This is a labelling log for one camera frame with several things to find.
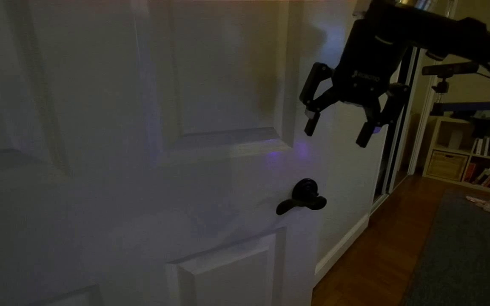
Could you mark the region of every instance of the bookshelf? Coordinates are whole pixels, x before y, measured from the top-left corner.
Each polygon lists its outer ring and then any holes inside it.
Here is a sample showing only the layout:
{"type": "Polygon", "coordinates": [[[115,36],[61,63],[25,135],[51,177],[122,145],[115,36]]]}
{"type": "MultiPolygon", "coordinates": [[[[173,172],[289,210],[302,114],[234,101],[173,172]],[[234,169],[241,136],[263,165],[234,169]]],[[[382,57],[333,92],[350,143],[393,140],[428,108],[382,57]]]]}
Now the bookshelf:
{"type": "Polygon", "coordinates": [[[490,191],[490,128],[481,138],[468,121],[435,118],[423,177],[490,191]]]}

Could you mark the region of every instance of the gray carpet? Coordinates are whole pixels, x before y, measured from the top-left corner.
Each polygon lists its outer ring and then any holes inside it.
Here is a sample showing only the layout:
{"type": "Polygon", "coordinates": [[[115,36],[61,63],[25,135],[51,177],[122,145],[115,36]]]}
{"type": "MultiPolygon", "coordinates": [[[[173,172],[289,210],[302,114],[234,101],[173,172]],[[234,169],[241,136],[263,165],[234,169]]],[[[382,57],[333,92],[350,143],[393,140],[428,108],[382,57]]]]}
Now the gray carpet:
{"type": "Polygon", "coordinates": [[[444,196],[405,306],[490,306],[490,215],[444,196]]]}

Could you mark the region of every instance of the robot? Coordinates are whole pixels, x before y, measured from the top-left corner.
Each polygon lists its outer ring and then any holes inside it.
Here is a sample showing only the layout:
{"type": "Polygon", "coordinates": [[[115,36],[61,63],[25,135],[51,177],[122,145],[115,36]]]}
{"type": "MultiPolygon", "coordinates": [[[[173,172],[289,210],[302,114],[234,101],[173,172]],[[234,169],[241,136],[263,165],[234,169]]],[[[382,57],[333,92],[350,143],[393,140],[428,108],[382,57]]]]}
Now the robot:
{"type": "Polygon", "coordinates": [[[423,48],[439,62],[456,55],[490,74],[490,33],[483,23],[452,21],[391,0],[372,0],[364,17],[354,23],[338,67],[313,65],[299,94],[308,116],[304,133],[313,136],[323,109],[350,102],[365,111],[357,145],[367,147],[376,128],[396,121],[406,104],[408,89],[389,84],[389,77],[410,48],[423,48]],[[314,97],[318,85],[328,79],[331,87],[314,97]]]}

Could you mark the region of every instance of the door lever handle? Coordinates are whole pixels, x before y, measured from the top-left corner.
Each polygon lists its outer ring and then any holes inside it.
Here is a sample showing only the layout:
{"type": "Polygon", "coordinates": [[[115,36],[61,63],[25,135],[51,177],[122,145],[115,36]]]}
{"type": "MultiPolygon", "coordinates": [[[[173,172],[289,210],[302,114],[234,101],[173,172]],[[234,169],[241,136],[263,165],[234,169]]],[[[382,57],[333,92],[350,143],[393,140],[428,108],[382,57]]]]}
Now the door lever handle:
{"type": "Polygon", "coordinates": [[[275,213],[285,215],[292,208],[308,208],[311,211],[323,210],[326,206],[326,199],[318,196],[318,186],[311,179],[299,181],[292,189],[292,198],[287,201],[282,201],[275,213]]]}

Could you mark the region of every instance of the hardwood floor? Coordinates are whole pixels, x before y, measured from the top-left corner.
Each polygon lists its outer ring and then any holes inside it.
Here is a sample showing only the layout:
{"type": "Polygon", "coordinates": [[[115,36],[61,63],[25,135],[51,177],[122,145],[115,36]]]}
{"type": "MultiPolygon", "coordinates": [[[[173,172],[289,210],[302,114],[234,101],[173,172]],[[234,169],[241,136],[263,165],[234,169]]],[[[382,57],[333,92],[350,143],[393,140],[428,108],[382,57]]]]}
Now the hardwood floor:
{"type": "Polygon", "coordinates": [[[399,305],[445,191],[490,194],[410,177],[371,216],[369,228],[313,291],[313,306],[399,305]]]}

